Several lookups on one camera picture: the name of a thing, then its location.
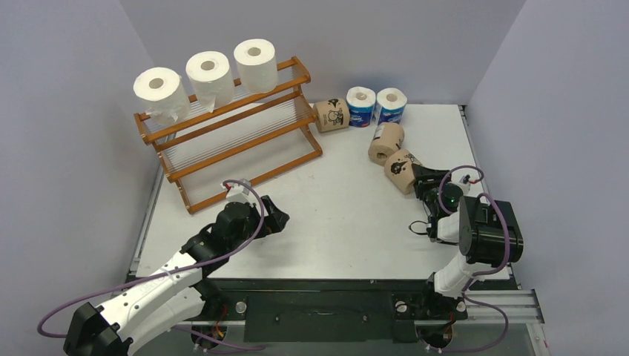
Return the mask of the brown roll black print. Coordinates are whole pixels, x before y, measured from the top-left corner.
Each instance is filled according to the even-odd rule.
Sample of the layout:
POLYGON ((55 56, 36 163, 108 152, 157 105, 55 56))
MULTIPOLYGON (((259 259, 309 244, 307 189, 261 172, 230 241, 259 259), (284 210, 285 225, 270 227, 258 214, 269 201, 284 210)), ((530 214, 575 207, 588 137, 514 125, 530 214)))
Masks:
POLYGON ((421 161, 407 149, 396 151, 384 164, 384 173, 404 195, 413 190, 415 182, 415 175, 412 171, 413 164, 420 165, 421 161))

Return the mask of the orange wooden tiered shelf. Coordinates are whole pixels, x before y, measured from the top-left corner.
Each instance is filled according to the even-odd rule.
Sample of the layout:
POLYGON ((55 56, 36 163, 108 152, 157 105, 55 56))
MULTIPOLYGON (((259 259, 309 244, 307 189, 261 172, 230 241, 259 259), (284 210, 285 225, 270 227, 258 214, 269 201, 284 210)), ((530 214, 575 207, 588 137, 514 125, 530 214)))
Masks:
POLYGON ((302 90, 311 81, 308 69, 293 56, 278 64, 277 74, 278 86, 262 94, 235 79, 234 101, 212 113, 190 96, 186 120, 169 127, 134 114, 142 141, 156 151, 189 214, 224 200, 226 179, 257 185, 322 155, 310 128, 316 115, 302 90))

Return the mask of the white toilet paper roll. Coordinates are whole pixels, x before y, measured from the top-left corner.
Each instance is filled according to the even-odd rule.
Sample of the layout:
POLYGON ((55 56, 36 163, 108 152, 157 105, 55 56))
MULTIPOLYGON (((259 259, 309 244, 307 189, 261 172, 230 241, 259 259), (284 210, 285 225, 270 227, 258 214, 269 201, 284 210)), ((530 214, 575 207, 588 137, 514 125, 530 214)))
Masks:
POLYGON ((253 94, 268 93, 279 82, 274 45, 266 39, 248 39, 234 49, 241 85, 253 94))
POLYGON ((196 53, 187 61, 185 72, 197 101, 208 112, 212 113, 234 100, 234 79, 228 58, 223 53, 196 53))
POLYGON ((175 125, 184 121, 191 111, 182 78, 170 68, 145 70, 136 77, 133 90, 144 103, 145 113, 158 125, 175 125))

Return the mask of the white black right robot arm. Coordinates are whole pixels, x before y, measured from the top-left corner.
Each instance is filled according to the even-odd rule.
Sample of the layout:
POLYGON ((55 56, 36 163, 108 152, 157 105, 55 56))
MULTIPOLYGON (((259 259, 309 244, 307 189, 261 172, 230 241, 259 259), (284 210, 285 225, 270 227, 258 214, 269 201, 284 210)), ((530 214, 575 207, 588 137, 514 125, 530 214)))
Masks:
POLYGON ((447 308, 447 298, 463 297, 475 281, 519 261, 524 238, 510 202, 487 193, 470 196, 470 186, 484 178, 480 168, 461 165, 443 171, 413 163, 411 169, 415 195, 428 211, 425 234, 434 243, 458 248, 418 297, 419 309, 436 317, 447 308))

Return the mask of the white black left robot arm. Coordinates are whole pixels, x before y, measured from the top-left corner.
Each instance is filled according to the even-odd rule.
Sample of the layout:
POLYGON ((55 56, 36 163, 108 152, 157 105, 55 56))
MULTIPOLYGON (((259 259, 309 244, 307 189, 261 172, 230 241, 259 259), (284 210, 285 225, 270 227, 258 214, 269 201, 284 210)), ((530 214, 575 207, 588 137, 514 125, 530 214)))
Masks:
POLYGON ((98 306, 80 306, 70 322, 64 352, 134 355, 184 320, 216 317, 222 300, 208 275, 225 265, 247 240, 281 232, 289 221, 289 215, 270 197, 260 201, 263 211, 251 202, 228 203, 213 223, 191 237, 149 281, 98 306))

